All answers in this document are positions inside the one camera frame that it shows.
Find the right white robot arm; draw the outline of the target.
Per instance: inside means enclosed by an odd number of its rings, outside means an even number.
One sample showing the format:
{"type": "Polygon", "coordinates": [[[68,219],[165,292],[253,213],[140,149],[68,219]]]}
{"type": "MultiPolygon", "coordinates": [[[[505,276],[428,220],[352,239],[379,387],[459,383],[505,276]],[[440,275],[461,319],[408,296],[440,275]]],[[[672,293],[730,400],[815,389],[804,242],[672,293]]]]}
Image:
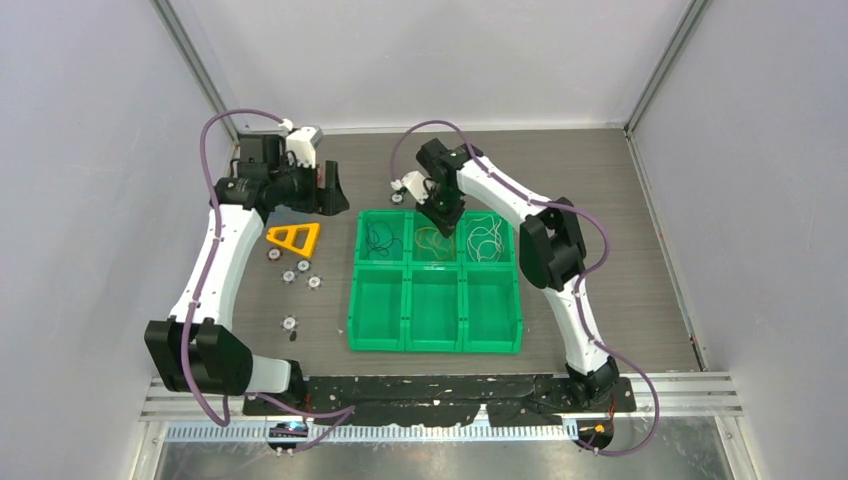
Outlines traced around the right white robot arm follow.
{"type": "Polygon", "coordinates": [[[401,185],[443,236],[456,230],[468,196],[517,232],[520,271],[542,291],[563,338],[572,400],[584,410],[598,409],[620,372],[601,346],[588,301],[587,248],[578,210],[564,197],[553,200],[520,185],[474,146],[450,149],[433,139],[420,147],[416,160],[420,170],[404,175],[401,185]]]}

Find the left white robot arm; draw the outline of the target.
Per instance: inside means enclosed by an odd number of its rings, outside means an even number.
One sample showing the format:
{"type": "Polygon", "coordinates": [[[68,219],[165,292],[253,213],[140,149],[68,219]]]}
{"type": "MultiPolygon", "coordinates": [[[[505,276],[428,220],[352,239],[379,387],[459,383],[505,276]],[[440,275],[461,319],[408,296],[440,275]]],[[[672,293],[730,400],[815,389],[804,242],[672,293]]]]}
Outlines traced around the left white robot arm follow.
{"type": "Polygon", "coordinates": [[[213,185],[206,236],[185,290],[168,317],[150,321],[144,333],[168,390],[268,393],[284,414],[305,405],[299,364],[254,354],[233,334],[233,312],[250,253],[277,207],[324,216],[348,209],[337,163],[317,161],[322,138],[314,126],[240,136],[234,173],[213,185]]]}

